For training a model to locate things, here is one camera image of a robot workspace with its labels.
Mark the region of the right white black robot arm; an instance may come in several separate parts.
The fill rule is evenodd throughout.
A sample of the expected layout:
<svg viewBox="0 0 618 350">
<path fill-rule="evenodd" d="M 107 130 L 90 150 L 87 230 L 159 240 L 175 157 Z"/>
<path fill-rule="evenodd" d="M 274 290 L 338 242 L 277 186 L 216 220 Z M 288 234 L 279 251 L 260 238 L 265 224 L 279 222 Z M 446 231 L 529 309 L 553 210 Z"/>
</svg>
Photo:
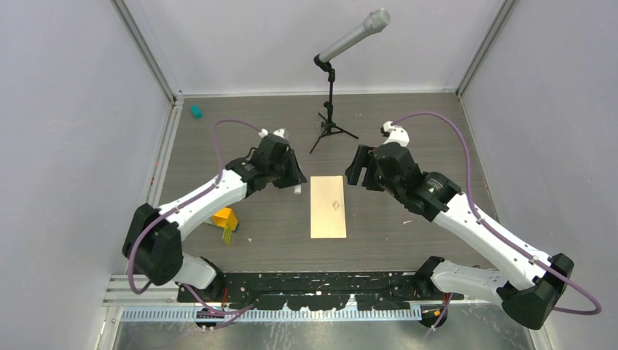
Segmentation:
<svg viewBox="0 0 618 350">
<path fill-rule="evenodd" d="M 345 176 L 350 185 L 388 193 L 410 213 L 455 234 L 494 266 L 483 270 L 431 256 L 415 272 L 420 296 L 466 295 L 501 306 L 528 329 L 543 326 L 566 289 L 560 277 L 571 275 L 571 258 L 550 256 L 515 238 L 469 204 L 456 183 L 441 173 L 421 171 L 410 151 L 397 143 L 358 146 Z"/>
</svg>

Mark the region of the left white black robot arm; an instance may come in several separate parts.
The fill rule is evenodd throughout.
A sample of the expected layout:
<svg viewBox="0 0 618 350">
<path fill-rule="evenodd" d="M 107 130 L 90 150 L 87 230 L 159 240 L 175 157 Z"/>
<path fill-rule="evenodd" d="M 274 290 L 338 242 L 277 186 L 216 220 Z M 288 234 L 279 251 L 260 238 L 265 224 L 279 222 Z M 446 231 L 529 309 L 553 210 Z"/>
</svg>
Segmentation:
<svg viewBox="0 0 618 350">
<path fill-rule="evenodd" d="M 158 208 L 145 203 L 133 214 L 123 255 L 150 283 L 188 284 L 207 302 L 223 293 L 221 272 L 207 259 L 183 251 L 187 236 L 215 213 L 242 201 L 269 184 L 300 192 L 307 179 L 300 170 L 284 128 L 260 133 L 259 146 L 250 157 L 230 161 L 222 173 L 185 196 Z"/>
</svg>

